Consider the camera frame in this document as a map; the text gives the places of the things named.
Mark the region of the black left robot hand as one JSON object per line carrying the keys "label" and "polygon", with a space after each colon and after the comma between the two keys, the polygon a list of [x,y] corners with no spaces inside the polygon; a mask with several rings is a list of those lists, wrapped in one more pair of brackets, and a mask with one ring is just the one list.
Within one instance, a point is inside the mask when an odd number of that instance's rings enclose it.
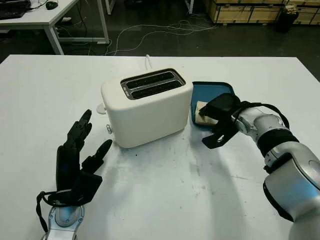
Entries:
{"label": "black left robot hand", "polygon": [[88,156],[80,163],[80,152],[92,130],[91,116],[92,111],[87,109],[80,119],[73,123],[66,135],[66,141],[57,149],[56,189],[58,191],[70,190],[80,181],[89,183],[102,181],[102,178],[96,175],[96,171],[103,165],[104,157],[112,146],[111,139],[104,141],[94,155]]}

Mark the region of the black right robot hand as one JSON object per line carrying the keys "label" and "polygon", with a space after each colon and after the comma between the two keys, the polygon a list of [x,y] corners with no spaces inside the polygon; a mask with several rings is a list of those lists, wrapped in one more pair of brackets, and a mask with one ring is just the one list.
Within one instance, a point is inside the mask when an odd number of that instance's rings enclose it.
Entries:
{"label": "black right robot hand", "polygon": [[214,126],[220,120],[231,118],[241,103],[232,93],[223,93],[209,102],[198,101],[195,110],[195,123],[202,126]]}

